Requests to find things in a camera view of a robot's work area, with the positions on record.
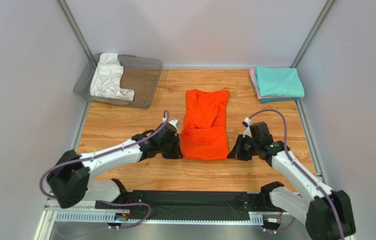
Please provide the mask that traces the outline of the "orange t shirt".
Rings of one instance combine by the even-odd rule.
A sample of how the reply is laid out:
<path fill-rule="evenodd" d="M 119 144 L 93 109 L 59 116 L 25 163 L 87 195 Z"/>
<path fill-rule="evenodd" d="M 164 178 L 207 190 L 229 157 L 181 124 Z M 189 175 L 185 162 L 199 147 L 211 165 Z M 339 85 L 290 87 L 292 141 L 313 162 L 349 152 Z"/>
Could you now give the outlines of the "orange t shirt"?
<path fill-rule="evenodd" d="M 229 144 L 226 132 L 227 90 L 186 92 L 186 114 L 180 134 L 185 158 L 217 161 L 227 158 Z"/>

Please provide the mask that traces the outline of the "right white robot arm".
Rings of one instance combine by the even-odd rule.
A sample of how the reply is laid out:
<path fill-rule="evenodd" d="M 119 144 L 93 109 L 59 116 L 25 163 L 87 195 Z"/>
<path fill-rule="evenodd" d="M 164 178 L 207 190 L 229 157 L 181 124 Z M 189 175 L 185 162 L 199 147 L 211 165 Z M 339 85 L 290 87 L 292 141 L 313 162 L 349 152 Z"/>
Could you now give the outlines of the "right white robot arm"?
<path fill-rule="evenodd" d="M 313 240 L 340 240 L 356 233 L 349 195 L 335 191 L 307 170 L 283 141 L 274 141 L 265 122 L 244 120 L 245 132 L 238 135 L 229 159 L 250 161 L 258 156 L 281 173 L 297 190 L 275 181 L 260 190 L 259 204 L 280 208 L 301 222 Z"/>

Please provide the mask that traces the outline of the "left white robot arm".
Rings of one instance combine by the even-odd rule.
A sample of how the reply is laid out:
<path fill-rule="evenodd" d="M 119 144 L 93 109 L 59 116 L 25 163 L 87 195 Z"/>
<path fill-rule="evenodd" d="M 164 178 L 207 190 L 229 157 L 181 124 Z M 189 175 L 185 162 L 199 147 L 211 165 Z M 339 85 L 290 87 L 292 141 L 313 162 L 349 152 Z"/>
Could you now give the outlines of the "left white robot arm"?
<path fill-rule="evenodd" d="M 156 130 L 136 134 L 125 142 L 91 153 L 66 151 L 41 177 L 46 181 L 62 209 L 79 202 L 116 200 L 123 192 L 115 180 L 95 180 L 98 175 L 117 167 L 137 163 L 162 155 L 165 159 L 181 159 L 180 135 L 170 123 L 162 123 Z"/>

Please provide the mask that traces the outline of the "dark teal folded t shirt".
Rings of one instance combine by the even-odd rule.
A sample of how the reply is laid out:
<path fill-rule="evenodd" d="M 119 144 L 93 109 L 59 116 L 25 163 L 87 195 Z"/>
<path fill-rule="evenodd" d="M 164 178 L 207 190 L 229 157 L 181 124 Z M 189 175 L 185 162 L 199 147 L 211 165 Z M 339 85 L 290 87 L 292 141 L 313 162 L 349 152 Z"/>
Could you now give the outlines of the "dark teal folded t shirt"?
<path fill-rule="evenodd" d="M 272 103 L 272 102 L 282 102 L 282 101 L 296 101 L 298 100 L 298 97 L 277 97 L 277 98 L 263 98 L 260 99 L 260 103 Z"/>

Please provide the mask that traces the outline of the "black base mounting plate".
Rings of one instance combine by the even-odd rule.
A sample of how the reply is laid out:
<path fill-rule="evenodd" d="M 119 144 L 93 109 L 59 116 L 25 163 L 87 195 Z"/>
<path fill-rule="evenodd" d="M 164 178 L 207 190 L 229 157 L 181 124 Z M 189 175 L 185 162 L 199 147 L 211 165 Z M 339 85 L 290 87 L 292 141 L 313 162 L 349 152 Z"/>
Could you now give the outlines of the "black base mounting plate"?
<path fill-rule="evenodd" d="M 249 212 L 280 212 L 265 203 L 258 193 L 239 191 L 158 191 L 124 192 L 118 204 L 146 203 L 150 220 L 246 221 Z"/>

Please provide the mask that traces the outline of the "clear plastic bin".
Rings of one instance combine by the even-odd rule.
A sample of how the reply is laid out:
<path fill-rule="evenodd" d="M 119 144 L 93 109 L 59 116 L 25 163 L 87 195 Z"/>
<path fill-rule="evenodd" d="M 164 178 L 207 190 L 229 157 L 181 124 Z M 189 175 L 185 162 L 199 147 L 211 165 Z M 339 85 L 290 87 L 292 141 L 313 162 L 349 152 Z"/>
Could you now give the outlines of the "clear plastic bin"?
<path fill-rule="evenodd" d="M 85 100 L 147 109 L 151 106 L 163 69 L 163 62 L 158 59 L 119 54 L 120 64 L 124 67 L 121 87 L 135 91 L 132 101 L 118 100 L 90 95 L 90 84 L 102 53 L 96 53 L 89 60 L 80 75 L 73 92 Z"/>

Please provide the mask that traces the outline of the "pink folded t shirt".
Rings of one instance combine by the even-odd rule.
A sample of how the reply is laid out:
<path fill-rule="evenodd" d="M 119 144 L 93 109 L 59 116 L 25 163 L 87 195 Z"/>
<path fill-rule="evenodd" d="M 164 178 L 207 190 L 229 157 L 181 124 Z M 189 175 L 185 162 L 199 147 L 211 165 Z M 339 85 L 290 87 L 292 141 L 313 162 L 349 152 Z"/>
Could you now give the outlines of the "pink folded t shirt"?
<path fill-rule="evenodd" d="M 255 70 L 254 69 L 249 70 L 249 79 L 250 79 L 250 82 L 253 86 L 253 90 L 255 91 L 258 100 L 260 100 L 260 99 L 270 99 L 270 98 L 295 98 L 295 97 L 287 97 L 287 96 L 261 96 L 259 88 L 256 85 Z"/>

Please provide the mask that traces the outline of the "white t shirt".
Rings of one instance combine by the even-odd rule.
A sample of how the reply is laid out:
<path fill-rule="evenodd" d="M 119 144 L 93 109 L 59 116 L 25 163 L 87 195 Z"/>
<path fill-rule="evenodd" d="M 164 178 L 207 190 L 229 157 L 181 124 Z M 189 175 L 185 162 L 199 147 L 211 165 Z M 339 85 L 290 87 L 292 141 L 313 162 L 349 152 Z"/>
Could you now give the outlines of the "white t shirt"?
<path fill-rule="evenodd" d="M 121 87 L 124 67 L 115 52 L 102 53 L 90 84 L 90 95 L 108 99 L 132 101 L 135 91 Z"/>

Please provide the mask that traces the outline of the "aluminium frame rail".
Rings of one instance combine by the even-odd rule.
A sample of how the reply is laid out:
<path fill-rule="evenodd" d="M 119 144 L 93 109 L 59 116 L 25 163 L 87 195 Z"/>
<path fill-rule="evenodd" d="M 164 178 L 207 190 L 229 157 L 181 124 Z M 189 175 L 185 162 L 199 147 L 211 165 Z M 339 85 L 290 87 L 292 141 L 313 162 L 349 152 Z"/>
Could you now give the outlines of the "aluminium frame rail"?
<path fill-rule="evenodd" d="M 111 229 L 121 229 L 124 226 L 145 224 L 218 226 L 238 225 L 261 227 L 263 231 L 274 235 L 287 231 L 294 224 L 302 224 L 291 214 L 282 209 L 280 209 L 280 212 L 249 212 L 249 220 L 241 221 L 155 220 L 149 219 L 149 214 L 151 211 L 152 209 L 149 204 L 144 202 L 128 204 L 113 202 L 109 205 L 99 200 L 83 200 L 71 208 L 62 209 L 57 202 L 52 200 L 46 204 L 45 215 L 48 216 L 49 220 L 53 223 L 103 223 L 107 224 Z"/>

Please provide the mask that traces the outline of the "right corner aluminium post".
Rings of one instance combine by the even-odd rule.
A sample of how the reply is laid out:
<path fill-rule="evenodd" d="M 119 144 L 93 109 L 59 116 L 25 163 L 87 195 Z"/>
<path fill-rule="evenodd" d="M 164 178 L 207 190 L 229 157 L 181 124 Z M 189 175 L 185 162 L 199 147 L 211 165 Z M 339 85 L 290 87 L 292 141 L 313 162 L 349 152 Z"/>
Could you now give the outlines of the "right corner aluminium post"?
<path fill-rule="evenodd" d="M 313 44 L 314 39 L 317 37 L 320 29 L 324 25 L 326 19 L 328 18 L 331 10 L 333 9 L 334 5 L 337 3 L 337 0 L 327 0 L 323 8 L 321 9 L 317 19 L 315 20 L 314 24 L 312 25 L 309 33 L 307 34 L 303 44 L 301 45 L 294 61 L 291 64 L 292 68 L 298 68 L 301 64 L 301 61 L 305 57 L 308 49 Z"/>

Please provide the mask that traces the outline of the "corner aluminium post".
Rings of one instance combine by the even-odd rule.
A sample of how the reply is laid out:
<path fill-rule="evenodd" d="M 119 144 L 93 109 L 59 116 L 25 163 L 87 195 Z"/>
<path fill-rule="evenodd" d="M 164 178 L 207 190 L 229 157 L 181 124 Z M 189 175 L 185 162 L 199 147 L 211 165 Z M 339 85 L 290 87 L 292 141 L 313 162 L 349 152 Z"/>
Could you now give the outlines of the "corner aluminium post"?
<path fill-rule="evenodd" d="M 66 0 L 56 0 L 57 5 L 59 6 L 63 16 L 65 17 L 71 31 L 73 32 L 84 56 L 89 61 L 93 58 L 93 54 L 88 46 L 85 37 L 82 34 L 80 27 L 77 24 L 77 21 L 67 3 Z"/>
<path fill-rule="evenodd" d="M 337 0 L 327 0 L 323 8 L 321 9 L 317 19 L 315 20 L 314 24 L 312 25 L 309 33 L 307 34 L 303 44 L 301 45 L 294 61 L 291 64 L 292 68 L 298 68 L 301 64 L 301 61 L 305 57 L 308 49 L 313 44 L 314 39 L 317 37 L 320 29 L 324 25 L 326 19 L 328 18 L 331 10 L 333 9 L 334 5 L 337 3 Z"/>

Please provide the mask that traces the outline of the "left corner aluminium post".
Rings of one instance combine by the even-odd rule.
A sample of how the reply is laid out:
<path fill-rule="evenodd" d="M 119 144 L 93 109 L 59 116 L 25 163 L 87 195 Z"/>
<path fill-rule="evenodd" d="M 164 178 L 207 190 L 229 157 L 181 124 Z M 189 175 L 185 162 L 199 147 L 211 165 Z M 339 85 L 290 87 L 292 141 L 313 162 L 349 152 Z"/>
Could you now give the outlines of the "left corner aluminium post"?
<path fill-rule="evenodd" d="M 82 34 L 80 27 L 77 24 L 77 21 L 67 3 L 66 0 L 56 0 L 57 5 L 59 6 L 63 16 L 65 17 L 71 31 L 73 32 L 84 56 L 89 61 L 93 58 L 93 54 L 88 46 L 85 37 Z"/>

